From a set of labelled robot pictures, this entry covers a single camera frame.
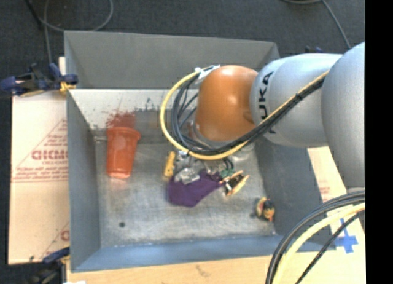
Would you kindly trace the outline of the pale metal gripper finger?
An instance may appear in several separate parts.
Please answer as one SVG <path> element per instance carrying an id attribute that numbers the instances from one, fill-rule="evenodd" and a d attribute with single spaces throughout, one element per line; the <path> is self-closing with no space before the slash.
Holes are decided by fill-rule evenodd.
<path id="1" fill-rule="evenodd" d="M 183 184 L 191 184 L 200 180 L 199 173 L 193 168 L 184 168 L 179 172 L 179 180 Z"/>
<path id="2" fill-rule="evenodd" d="M 189 166 L 190 157 L 184 151 L 177 151 L 175 156 L 175 169 L 182 170 Z"/>

